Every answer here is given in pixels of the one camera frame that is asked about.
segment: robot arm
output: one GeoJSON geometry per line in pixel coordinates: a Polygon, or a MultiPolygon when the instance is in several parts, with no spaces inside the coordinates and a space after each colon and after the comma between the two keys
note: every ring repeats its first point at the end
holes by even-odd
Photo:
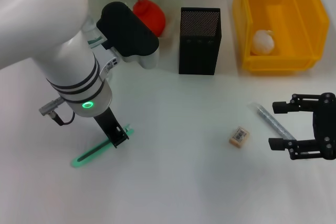
{"type": "Polygon", "coordinates": [[[155,67],[159,40],[124,4],[106,6],[99,21],[108,39],[104,47],[113,52],[103,66],[81,31],[88,0],[0,0],[0,15],[0,69],[32,57],[60,95],[40,109],[42,115],[67,124],[54,112],[66,102],[75,114],[94,117],[115,146],[128,138],[109,108],[112,91],[105,76],[118,56],[155,67]],[[111,21],[112,14],[123,20],[111,21]]]}
{"type": "Polygon", "coordinates": [[[314,140],[284,140],[270,138],[269,145],[273,151],[288,149],[294,159],[324,158],[336,159],[336,96],[333,93],[322,95],[293,94],[289,103],[274,102],[275,114],[306,111],[313,112],[314,140]]]}

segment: green plastic stick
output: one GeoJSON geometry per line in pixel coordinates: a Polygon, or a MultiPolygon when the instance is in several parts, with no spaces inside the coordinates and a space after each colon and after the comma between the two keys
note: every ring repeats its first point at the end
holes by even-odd
{"type": "MultiPolygon", "coordinates": [[[[124,131],[128,136],[132,135],[134,133],[134,129],[130,128],[130,125],[127,125],[123,128],[124,131]]],[[[104,153],[107,149],[112,147],[112,143],[109,139],[105,140],[104,142],[101,142],[100,144],[97,144],[92,149],[88,150],[87,152],[81,154],[80,156],[76,157],[71,161],[71,166],[74,168],[79,168],[88,162],[92,161],[96,157],[100,156],[102,153],[104,153]]]]}

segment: green led ring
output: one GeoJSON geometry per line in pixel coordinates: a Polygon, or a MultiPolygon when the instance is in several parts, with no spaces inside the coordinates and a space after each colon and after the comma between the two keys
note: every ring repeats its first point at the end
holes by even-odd
{"type": "Polygon", "coordinates": [[[93,106],[93,102],[85,102],[85,103],[82,104],[82,107],[84,109],[88,109],[88,108],[90,108],[92,106],[93,106]]]}

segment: barcode label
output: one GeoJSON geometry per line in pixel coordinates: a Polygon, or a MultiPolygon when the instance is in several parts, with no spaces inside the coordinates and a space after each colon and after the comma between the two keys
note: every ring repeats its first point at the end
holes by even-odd
{"type": "Polygon", "coordinates": [[[246,136],[246,132],[243,131],[241,128],[239,128],[236,134],[233,136],[233,139],[236,140],[238,143],[240,143],[244,139],[245,136],[246,136]]]}

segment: clear plastic tube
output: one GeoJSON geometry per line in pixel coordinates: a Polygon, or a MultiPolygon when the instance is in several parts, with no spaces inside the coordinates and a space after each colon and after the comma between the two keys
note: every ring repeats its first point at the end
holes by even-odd
{"type": "Polygon", "coordinates": [[[283,139],[295,140],[290,134],[263,106],[258,103],[252,103],[250,107],[257,112],[283,139]]]}

